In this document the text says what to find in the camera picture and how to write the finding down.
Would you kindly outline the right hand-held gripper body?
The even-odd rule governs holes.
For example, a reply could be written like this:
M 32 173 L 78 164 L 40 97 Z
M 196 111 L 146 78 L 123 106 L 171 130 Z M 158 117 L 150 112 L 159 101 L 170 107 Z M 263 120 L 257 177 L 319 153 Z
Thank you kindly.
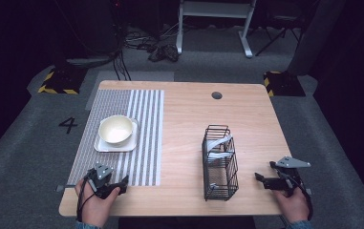
M 291 196 L 295 188 L 300 188 L 305 196 L 310 194 L 298 173 L 299 168 L 309 168 L 309 162 L 291 156 L 284 156 L 275 162 L 278 170 L 273 170 L 278 177 L 265 177 L 265 182 L 263 182 L 265 189 L 283 190 Z

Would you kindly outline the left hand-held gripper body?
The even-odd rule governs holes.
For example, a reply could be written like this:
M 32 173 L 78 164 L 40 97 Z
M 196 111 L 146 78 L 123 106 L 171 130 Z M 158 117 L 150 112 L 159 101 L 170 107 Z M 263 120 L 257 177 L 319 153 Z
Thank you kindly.
M 106 199 L 116 188 L 115 184 L 110 183 L 113 171 L 113 168 L 101 163 L 97 163 L 94 168 L 88 171 L 88 182 L 99 198 Z

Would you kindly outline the person's left hand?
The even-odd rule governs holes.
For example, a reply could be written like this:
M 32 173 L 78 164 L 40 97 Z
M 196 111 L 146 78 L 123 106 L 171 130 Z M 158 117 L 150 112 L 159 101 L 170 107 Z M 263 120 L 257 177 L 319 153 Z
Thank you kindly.
M 82 221 L 103 228 L 107 222 L 111 208 L 118 197 L 119 188 L 114 189 L 111 194 L 102 199 L 95 195 L 90 184 L 82 179 L 75 186 L 75 192 L 82 196 Z

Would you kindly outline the person's right hand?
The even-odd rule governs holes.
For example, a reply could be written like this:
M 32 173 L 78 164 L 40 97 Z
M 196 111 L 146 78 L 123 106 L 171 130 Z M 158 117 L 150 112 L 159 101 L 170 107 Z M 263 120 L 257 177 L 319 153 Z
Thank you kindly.
M 279 208 L 289 223 L 307 220 L 310 209 L 307 199 L 300 188 L 296 188 L 290 197 L 286 197 L 282 191 L 273 190 Z

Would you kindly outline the white square plate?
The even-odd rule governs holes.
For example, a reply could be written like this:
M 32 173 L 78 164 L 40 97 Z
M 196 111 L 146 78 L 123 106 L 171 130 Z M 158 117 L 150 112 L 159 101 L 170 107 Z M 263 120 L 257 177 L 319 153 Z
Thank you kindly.
M 137 145 L 138 122 L 133 118 L 130 119 L 133 122 L 133 133 L 127 140 L 119 144 L 106 143 L 99 137 L 97 130 L 96 140 L 94 143 L 95 150 L 101 153 L 119 153 L 133 151 Z

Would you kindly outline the white plastic spoon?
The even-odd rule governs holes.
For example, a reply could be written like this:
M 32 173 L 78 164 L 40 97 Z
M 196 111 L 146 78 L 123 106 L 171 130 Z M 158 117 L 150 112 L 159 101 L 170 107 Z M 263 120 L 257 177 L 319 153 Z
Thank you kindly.
M 220 139 L 207 140 L 207 142 L 206 142 L 207 151 L 210 152 L 213 148 L 215 148 L 216 146 L 218 146 L 222 143 L 228 142 L 231 138 L 232 138 L 232 135 L 227 135 Z
M 232 156 L 232 153 L 231 152 L 225 152 L 225 153 L 214 153 L 214 152 L 211 152 L 208 154 L 208 159 L 209 160 L 214 160 L 214 159 L 218 159 L 218 158 L 223 158 L 223 157 L 229 157 L 229 156 Z

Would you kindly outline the grey striped placemat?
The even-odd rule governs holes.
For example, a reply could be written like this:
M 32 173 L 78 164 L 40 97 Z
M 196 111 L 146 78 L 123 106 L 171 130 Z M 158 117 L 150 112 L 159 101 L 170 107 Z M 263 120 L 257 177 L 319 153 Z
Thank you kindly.
M 114 169 L 112 182 L 128 176 L 131 186 L 160 184 L 163 104 L 162 90 L 99 90 L 67 184 L 76 184 L 97 163 Z M 137 145 L 133 151 L 101 153 L 95 150 L 99 123 L 112 115 L 125 115 L 138 122 Z

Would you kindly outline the cream ceramic bowl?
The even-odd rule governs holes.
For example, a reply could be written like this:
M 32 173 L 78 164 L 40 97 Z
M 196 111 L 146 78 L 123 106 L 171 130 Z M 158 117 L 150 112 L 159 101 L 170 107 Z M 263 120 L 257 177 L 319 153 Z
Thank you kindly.
M 106 143 L 119 144 L 133 133 L 133 122 L 124 115 L 112 115 L 100 121 L 99 137 Z

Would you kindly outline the grey curtain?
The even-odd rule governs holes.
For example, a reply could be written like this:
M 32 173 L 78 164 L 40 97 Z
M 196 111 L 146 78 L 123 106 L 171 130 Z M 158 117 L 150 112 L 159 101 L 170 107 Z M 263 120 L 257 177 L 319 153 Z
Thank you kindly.
M 287 72 L 306 75 L 325 45 L 347 0 L 320 0 L 314 17 L 291 59 Z

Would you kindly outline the black folding chair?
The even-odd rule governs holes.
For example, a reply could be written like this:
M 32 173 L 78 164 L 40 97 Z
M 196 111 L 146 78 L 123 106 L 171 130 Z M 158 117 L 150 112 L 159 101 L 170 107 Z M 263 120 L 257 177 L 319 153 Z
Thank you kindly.
M 269 41 L 255 55 L 259 56 L 278 38 L 284 38 L 287 31 L 300 43 L 304 19 L 298 0 L 262 0 L 262 4 L 266 14 L 262 28 L 266 31 Z

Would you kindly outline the black yellow striped base plate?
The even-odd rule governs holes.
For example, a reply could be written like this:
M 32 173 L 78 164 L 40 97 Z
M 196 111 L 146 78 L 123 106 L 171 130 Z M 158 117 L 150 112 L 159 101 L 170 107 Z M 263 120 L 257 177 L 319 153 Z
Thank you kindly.
M 305 96 L 305 92 L 296 75 L 287 71 L 269 71 L 264 73 L 264 83 L 269 96 Z
M 38 91 L 48 94 L 79 94 L 86 73 L 86 69 L 52 69 Z

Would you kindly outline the white desk frame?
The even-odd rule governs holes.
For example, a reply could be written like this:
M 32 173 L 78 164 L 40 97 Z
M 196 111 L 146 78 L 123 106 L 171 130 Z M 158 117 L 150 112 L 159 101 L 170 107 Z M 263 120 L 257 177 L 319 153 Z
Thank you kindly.
M 182 53 L 183 40 L 183 19 L 186 16 L 198 17 L 223 17 L 245 19 L 244 28 L 238 31 L 244 54 L 247 58 L 252 58 L 253 53 L 248 44 L 246 35 L 249 25 L 255 11 L 257 0 L 249 0 L 248 3 L 215 3 L 215 2 L 194 2 L 189 0 L 180 0 L 178 15 L 178 34 L 176 39 L 176 48 L 178 54 Z

